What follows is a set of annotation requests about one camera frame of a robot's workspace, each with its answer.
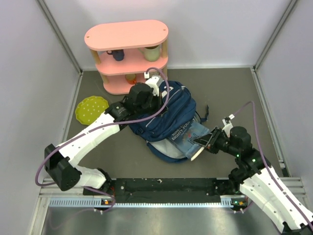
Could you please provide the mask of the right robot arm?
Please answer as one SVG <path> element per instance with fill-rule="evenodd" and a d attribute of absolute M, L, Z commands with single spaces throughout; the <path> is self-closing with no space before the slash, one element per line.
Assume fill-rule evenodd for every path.
<path fill-rule="evenodd" d="M 194 142 L 210 153 L 235 157 L 237 168 L 229 174 L 228 188 L 242 193 L 258 206 L 283 235 L 311 235 L 313 213 L 289 190 L 260 150 L 254 148 L 244 127 L 227 123 Z"/>

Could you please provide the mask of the navy blue student backpack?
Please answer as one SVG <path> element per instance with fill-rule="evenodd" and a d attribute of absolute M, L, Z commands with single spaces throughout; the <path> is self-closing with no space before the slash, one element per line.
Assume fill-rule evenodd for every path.
<path fill-rule="evenodd" d="M 202 124 L 205 118 L 197 120 L 196 102 L 191 97 L 190 91 L 177 81 L 169 81 L 169 99 L 167 111 L 150 120 L 130 124 L 132 132 L 146 141 L 151 152 L 161 160 L 168 163 L 182 163 L 189 160 L 171 144 L 167 138 L 181 125 L 192 119 Z"/>

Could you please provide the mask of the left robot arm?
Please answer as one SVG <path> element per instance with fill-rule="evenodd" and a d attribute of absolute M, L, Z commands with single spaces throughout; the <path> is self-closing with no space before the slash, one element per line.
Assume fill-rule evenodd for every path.
<path fill-rule="evenodd" d="M 135 84 L 122 101 L 111 104 L 75 137 L 45 149 L 45 170 L 60 190 L 79 186 L 94 188 L 100 194 L 110 191 L 110 178 L 106 172 L 82 167 L 79 163 L 98 144 L 127 125 L 159 115 L 166 107 L 160 87 L 169 88 L 168 82 L 156 75 Z"/>

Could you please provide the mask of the blue Nineteen Eighty-Four book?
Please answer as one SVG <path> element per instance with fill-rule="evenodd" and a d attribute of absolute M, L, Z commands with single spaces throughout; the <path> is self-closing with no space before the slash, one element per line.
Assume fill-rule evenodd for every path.
<path fill-rule="evenodd" d="M 210 130 L 195 119 L 181 125 L 167 140 L 173 144 L 184 157 L 195 160 L 204 150 L 204 147 L 194 142 L 202 136 L 209 134 Z"/>

